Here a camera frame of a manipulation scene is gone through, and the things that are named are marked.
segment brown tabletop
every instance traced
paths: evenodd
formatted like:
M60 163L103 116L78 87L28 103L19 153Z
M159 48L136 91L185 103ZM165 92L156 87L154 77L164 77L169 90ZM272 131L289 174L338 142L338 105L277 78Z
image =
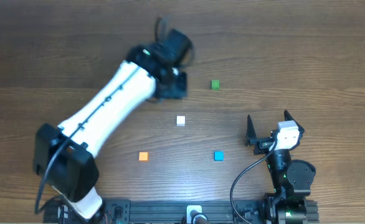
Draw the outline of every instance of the brown tabletop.
M97 158L101 196L227 200L260 158L244 146L247 115L268 136L288 109L306 129L292 154L317 168L320 220L365 222L365 0L0 0L0 222L41 221L38 127L84 106L132 46L153 41L159 15L195 44L189 96L143 103L111 135ZM263 163L234 197L271 191ZM47 186L43 199L55 194Z

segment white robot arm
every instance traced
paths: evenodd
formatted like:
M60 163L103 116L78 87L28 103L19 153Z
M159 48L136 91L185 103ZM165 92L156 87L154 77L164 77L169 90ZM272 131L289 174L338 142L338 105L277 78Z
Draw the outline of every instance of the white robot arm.
M33 169L84 220L98 223L104 211L94 188L99 171L94 158L119 124L148 98L186 96L186 74L179 71L191 41L172 29L163 42L132 48L110 82L79 112L58 128L44 124L36 134Z

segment wood grain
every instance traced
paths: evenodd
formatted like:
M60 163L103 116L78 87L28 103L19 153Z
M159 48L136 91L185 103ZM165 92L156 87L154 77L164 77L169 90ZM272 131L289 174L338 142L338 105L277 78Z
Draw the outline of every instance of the wood grain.
M258 159L243 145L246 116L266 136L288 109L306 128L292 154L317 168L321 221L365 222L365 0L0 0L0 222L41 221L37 128L85 105L130 47L152 41L158 15L196 46L189 97L145 103L112 134L97 159L101 195L227 200ZM261 164L234 197L270 191ZM44 199L55 194L47 187Z

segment blue cube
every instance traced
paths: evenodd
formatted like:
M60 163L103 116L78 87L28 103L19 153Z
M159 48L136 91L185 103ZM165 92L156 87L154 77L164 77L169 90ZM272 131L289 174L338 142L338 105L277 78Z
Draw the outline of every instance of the blue cube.
M214 152L214 160L215 161L223 161L224 160L224 153L221 151Z

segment wooden surface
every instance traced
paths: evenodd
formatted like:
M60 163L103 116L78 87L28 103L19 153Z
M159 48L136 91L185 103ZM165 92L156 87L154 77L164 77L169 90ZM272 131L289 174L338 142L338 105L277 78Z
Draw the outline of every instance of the wooden surface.
M246 116L268 136L288 109L306 129L292 154L317 168L310 199L321 221L365 222L365 0L0 0L0 222L41 221L37 128L85 105L130 47L153 40L158 15L196 46L189 97L130 114L97 158L100 194L227 200L259 159L244 146ZM213 161L218 150L224 162ZM138 162L140 151L149 162ZM261 164L234 196L272 190Z

